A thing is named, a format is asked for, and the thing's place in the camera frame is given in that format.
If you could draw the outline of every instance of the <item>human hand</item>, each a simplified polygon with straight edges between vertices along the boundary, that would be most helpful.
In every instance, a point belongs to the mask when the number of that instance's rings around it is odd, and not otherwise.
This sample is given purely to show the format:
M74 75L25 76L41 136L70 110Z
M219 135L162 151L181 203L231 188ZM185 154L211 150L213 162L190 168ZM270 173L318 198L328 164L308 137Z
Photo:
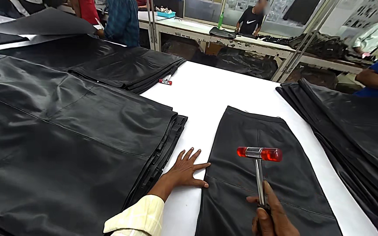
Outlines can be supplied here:
M288 219L284 208L273 192L267 181L264 181L265 193L268 198L268 203L270 206L271 216L266 213L265 209L257 208L256 216L253 218L252 222L252 232L253 235L258 236L300 236L298 230L292 225L291 221ZM250 203L258 203L258 196L248 196L246 200Z
M173 188L177 186L197 186L208 188L209 186L207 182L193 178L193 174L197 170L207 168L211 165L211 163L194 165L196 158L201 153L201 149L190 157L192 152L193 148L191 148L182 158L185 150L181 151L173 167L160 177L147 195L156 195L161 197L163 201L166 201Z

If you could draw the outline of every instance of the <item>pile of leather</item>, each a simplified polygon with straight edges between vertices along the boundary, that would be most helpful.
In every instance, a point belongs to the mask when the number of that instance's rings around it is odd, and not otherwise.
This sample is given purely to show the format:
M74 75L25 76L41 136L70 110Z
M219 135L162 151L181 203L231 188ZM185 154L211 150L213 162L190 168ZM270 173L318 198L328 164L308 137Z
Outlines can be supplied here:
M77 38L0 51L0 236L102 236L184 129L187 117L131 92L178 57Z
M311 126L339 178L378 230L378 98L304 79L276 90Z
M124 47L88 35L68 37L21 48L1 50L0 55L45 65L97 83L141 94L186 60L179 56Z

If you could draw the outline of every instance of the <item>white table surface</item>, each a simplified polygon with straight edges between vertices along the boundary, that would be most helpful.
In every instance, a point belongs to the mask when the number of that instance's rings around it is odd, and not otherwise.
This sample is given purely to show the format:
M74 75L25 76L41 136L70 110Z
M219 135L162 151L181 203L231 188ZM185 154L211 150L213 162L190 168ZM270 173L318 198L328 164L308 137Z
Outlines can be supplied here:
M2 20L9 18L0 16L0 21ZM53 39L42 37L40 40L44 42ZM0 49L38 42L39 40L0 45ZM278 116L287 122L310 159L343 235L378 236L374 225L334 171L310 126L276 92L278 83L193 62L185 62L171 80L171 86L158 83L142 94L189 117L165 172L174 164L181 150L191 147L202 149L197 164L207 162L218 123L227 105L250 113ZM237 86L243 87L243 91L236 89ZM204 175L205 170L202 170L194 176L203 179ZM165 203L162 236L193 236L200 201L201 189L180 187L173 190Z

